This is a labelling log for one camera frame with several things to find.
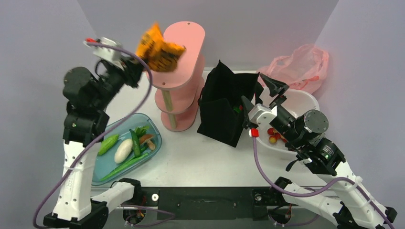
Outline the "red cherry tomato bunch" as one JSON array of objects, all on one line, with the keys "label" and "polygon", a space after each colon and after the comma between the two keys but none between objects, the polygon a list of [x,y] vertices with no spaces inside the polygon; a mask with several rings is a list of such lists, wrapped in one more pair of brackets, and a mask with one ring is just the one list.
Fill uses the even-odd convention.
[{"label": "red cherry tomato bunch", "polygon": [[281,140],[283,143],[286,143],[287,140],[273,127],[267,130],[267,134],[269,135],[269,143],[275,144],[278,140]]}]

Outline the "black fabric bag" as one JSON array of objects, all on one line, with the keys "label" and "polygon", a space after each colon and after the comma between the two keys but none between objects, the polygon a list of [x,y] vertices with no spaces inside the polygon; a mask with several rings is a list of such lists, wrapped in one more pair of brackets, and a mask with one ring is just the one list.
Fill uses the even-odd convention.
[{"label": "black fabric bag", "polygon": [[197,133],[236,147],[243,130],[244,113],[234,106],[243,105],[241,96],[252,100],[258,90],[258,73],[234,73],[218,61],[207,75],[198,105],[201,124]]}]

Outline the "orange snack bag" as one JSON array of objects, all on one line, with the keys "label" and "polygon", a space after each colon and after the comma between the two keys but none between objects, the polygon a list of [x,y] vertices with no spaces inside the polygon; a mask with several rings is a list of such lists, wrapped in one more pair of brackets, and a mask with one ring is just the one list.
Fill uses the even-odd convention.
[{"label": "orange snack bag", "polygon": [[155,72],[173,72],[179,59],[186,52],[185,46],[167,42],[157,22],[144,32],[138,43],[135,54]]}]

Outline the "pink plastic grocery bag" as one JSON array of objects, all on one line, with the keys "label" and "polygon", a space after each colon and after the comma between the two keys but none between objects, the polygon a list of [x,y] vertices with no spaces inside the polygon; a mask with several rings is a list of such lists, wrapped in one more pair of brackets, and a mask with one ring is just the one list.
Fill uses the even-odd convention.
[{"label": "pink plastic grocery bag", "polygon": [[317,91],[327,77],[329,53],[315,44],[305,44],[289,56],[279,56],[270,65],[260,67],[257,72],[282,81],[291,89],[307,93]]}]

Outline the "green leaf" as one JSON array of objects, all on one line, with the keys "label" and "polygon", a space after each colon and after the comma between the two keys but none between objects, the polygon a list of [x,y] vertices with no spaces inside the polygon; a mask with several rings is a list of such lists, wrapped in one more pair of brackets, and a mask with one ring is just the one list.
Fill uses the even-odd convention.
[{"label": "green leaf", "polygon": [[139,126],[134,129],[135,134],[137,135],[138,138],[141,138],[147,133],[147,130],[149,129],[149,126]]}]

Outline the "dark green cucumber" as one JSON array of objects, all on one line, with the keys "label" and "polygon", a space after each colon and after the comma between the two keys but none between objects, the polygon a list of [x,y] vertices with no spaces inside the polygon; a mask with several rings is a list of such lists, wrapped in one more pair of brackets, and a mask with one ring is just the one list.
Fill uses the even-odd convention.
[{"label": "dark green cucumber", "polygon": [[130,132],[131,138],[132,138],[132,148],[133,148],[134,158],[138,158],[141,156],[139,138],[135,131],[130,129],[129,132]]}]

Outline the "white round food item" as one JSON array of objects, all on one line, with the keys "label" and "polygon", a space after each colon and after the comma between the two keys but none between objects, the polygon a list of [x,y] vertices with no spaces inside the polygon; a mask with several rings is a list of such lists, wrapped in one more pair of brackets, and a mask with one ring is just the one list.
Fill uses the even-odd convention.
[{"label": "white round food item", "polygon": [[132,147],[133,143],[131,139],[124,140],[116,150],[116,153],[114,155],[114,162],[116,164],[123,163],[132,151]]}]

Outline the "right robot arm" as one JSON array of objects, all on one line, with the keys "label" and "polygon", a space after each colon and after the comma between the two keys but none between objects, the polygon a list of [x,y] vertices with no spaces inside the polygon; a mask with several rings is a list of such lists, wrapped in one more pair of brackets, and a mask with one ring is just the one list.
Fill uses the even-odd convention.
[{"label": "right robot arm", "polygon": [[310,191],[279,177],[276,182],[269,181],[272,202],[303,207],[339,229],[393,228],[397,211],[375,200],[341,150],[325,136],[329,127],[325,114],[311,109],[295,117],[282,106],[289,86],[264,74],[260,74],[260,78],[269,89],[272,102],[266,106],[259,101],[253,103],[245,96],[241,98],[245,114],[243,126],[249,131],[253,144],[257,143],[260,128],[274,128],[285,139],[286,148],[295,151],[296,161],[326,183]]}]

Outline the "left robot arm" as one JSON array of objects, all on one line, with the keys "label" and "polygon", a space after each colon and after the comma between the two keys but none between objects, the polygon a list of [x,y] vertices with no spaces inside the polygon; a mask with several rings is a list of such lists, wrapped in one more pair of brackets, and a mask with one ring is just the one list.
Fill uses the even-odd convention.
[{"label": "left robot arm", "polygon": [[82,150],[64,154],[63,176],[52,189],[58,200],[43,218],[44,229],[83,229],[96,217],[107,215],[107,201],[90,196],[96,150],[111,131],[106,108],[124,85],[136,88],[149,67],[136,56],[120,56],[116,61],[100,58],[99,62],[106,71],[98,77],[85,67],[74,67],[64,76],[63,96],[68,102],[63,141]]}]

